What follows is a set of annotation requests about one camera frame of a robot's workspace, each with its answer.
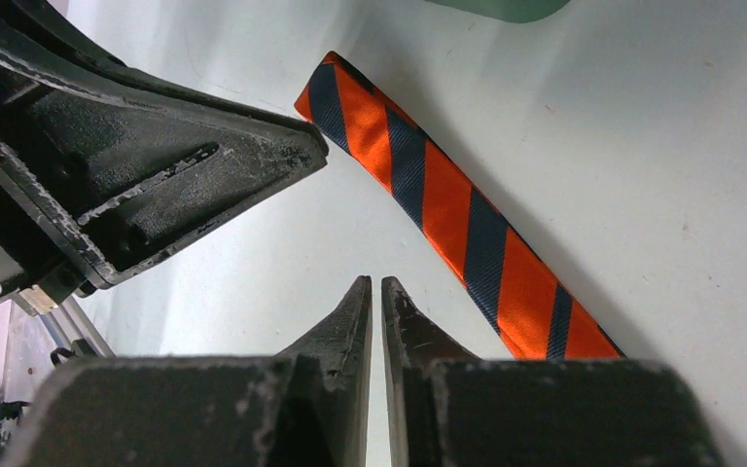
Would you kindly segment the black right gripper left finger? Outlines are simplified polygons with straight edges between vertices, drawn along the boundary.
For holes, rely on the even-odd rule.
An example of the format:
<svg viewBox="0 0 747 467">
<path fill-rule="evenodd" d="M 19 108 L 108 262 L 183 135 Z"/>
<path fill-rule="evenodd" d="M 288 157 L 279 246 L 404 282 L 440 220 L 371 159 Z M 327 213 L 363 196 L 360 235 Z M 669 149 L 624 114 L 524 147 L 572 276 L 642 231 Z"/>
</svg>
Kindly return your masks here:
<svg viewBox="0 0 747 467">
<path fill-rule="evenodd" d="M 81 357 L 52 372 L 2 466 L 362 466 L 372 281 L 264 356 Z"/>
</svg>

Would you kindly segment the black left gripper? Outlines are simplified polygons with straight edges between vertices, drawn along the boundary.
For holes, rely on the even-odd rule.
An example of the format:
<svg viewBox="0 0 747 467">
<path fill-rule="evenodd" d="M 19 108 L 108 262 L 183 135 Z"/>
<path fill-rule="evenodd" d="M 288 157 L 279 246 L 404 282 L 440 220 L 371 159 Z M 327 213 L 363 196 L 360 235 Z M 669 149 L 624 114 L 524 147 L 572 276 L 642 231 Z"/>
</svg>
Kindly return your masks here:
<svg viewBox="0 0 747 467">
<path fill-rule="evenodd" d="M 312 124 L 128 67 L 45 1 L 0 1 L 0 303 L 111 288 L 327 153 Z"/>
</svg>

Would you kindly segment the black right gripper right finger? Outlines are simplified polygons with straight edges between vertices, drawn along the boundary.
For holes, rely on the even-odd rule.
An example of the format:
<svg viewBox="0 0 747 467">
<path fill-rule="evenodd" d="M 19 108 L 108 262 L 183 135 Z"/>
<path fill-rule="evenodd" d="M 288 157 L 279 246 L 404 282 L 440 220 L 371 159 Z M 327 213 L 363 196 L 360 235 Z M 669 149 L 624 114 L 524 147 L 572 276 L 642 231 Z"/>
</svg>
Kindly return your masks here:
<svg viewBox="0 0 747 467">
<path fill-rule="evenodd" d="M 699 404 L 645 360 L 485 360 L 382 280 L 396 466 L 721 466 Z"/>
</svg>

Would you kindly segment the orange navy striped tie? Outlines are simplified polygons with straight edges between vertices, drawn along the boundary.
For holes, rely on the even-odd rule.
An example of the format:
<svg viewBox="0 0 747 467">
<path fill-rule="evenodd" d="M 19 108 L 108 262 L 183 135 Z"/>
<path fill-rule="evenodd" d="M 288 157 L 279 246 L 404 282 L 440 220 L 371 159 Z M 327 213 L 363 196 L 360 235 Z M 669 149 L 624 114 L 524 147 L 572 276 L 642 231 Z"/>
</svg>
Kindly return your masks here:
<svg viewBox="0 0 747 467">
<path fill-rule="evenodd" d="M 344 57 L 326 53 L 295 108 L 400 205 L 515 358 L 622 357 L 469 177 Z"/>
</svg>

